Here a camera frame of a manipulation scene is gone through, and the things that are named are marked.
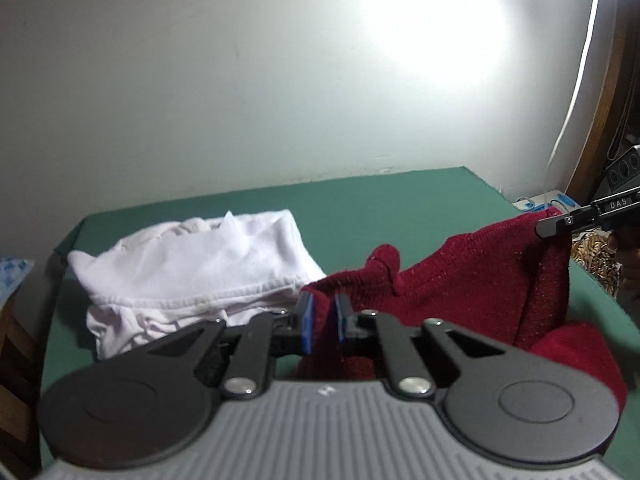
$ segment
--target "wooden furniture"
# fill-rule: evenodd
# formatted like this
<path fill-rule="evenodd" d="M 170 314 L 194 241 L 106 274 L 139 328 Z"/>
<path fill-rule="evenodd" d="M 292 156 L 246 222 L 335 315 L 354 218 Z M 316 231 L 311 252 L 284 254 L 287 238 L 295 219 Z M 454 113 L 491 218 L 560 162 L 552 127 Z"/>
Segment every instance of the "wooden furniture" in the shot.
<path fill-rule="evenodd" d="M 40 387 L 36 345 L 12 314 L 15 293 L 0 312 L 0 462 L 19 479 L 39 469 L 35 407 Z"/>
<path fill-rule="evenodd" d="M 640 63 L 640 0 L 618 0 L 613 43 L 600 99 L 580 160 L 567 194 L 586 205 L 604 177 L 604 169 L 617 155 L 610 152 L 616 136 L 624 133 L 625 106 L 632 98 L 634 67 Z"/>

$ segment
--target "round black disc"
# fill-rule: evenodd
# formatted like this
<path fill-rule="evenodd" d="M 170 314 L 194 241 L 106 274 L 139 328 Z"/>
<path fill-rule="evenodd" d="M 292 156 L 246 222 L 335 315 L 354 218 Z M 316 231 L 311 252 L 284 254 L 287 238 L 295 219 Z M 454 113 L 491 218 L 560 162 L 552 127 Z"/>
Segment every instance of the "round black disc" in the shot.
<path fill-rule="evenodd" d="M 73 464 L 121 469 L 166 458 L 194 440 L 220 403 L 180 359 L 114 358 L 75 372 L 46 393 L 40 429 Z"/>
<path fill-rule="evenodd" d="M 444 409 L 479 449 L 537 464 L 601 450 L 618 421 L 618 404 L 604 384 L 515 349 L 474 360 L 450 387 Z"/>

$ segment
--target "white cloth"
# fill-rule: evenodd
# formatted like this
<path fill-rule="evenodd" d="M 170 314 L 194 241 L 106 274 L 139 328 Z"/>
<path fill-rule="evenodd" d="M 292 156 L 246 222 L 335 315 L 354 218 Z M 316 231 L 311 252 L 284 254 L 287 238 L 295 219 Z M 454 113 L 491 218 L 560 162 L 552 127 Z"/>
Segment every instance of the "white cloth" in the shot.
<path fill-rule="evenodd" d="M 166 222 L 68 262 L 93 303 L 86 323 L 99 359 L 201 319 L 247 323 L 324 278 L 288 210 Z"/>

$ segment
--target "green table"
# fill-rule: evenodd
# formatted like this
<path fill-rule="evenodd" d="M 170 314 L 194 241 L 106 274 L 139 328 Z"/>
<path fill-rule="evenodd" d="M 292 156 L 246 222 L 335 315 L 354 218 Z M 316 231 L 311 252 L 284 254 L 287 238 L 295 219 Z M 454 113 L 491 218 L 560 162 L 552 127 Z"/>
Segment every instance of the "green table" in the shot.
<path fill-rule="evenodd" d="M 138 229 L 192 217 L 289 209 L 303 241 L 328 274 L 359 268 L 379 244 L 395 245 L 402 266 L 411 266 L 451 235 L 516 216 L 496 190 L 465 168 L 363 176 L 270 187 L 149 204 L 89 216 L 61 244 L 98 255 Z M 571 316 L 599 325 L 631 386 L 640 370 L 640 332 L 594 281 L 572 263 Z M 94 338 L 85 327 L 89 300 L 67 273 L 52 318 L 42 389 L 94 362 Z M 640 479 L 640 394 L 630 392 L 606 462 L 629 479 Z M 51 458 L 42 446 L 43 464 Z"/>

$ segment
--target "patterned fabric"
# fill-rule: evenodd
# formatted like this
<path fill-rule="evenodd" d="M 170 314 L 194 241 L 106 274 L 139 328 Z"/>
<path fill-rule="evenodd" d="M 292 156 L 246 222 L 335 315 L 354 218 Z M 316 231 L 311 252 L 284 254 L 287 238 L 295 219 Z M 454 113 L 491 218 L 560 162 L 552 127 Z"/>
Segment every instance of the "patterned fabric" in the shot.
<path fill-rule="evenodd" d="M 20 286 L 33 267 L 33 260 L 0 256 L 0 307 Z"/>
<path fill-rule="evenodd" d="M 572 243 L 571 257 L 598 280 L 613 297 L 620 284 L 620 266 L 616 253 L 607 245 L 608 233 L 594 230 Z"/>

